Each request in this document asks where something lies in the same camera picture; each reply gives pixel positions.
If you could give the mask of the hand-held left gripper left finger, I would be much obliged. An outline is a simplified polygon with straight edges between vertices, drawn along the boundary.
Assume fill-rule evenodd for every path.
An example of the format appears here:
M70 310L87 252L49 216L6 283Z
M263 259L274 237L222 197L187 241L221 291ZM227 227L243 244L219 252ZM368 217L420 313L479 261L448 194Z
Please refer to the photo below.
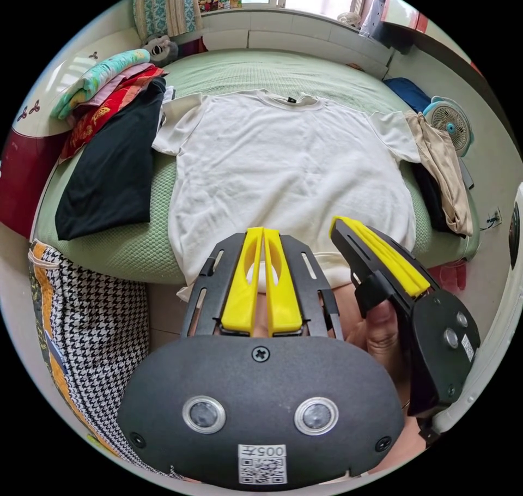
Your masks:
M222 314L224 331L253 335L263 230L249 228L245 234Z

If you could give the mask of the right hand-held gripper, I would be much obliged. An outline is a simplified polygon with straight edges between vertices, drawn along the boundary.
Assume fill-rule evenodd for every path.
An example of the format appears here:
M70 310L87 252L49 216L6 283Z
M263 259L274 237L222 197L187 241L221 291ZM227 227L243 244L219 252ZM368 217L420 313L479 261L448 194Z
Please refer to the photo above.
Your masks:
M472 314L410 251L361 221L333 217L332 242L351 269L361 315L385 300L396 311L410 365L408 414L429 418L450 407L481 345Z

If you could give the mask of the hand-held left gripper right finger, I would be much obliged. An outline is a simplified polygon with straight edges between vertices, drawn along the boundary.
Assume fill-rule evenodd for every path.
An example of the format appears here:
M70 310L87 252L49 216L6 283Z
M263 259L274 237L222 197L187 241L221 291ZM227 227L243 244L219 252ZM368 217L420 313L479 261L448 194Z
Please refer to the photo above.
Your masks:
M270 336L298 334L302 317L279 232L264 228L267 327Z

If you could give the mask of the person's right hand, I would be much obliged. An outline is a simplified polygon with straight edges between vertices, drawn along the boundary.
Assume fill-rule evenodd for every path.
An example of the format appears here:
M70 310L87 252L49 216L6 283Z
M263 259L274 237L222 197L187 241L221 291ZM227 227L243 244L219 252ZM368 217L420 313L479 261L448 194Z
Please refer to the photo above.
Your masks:
M345 339L365 350L390 375L404 408L410 404L410 373L399 340L396 311L390 301L384 301L367 313Z

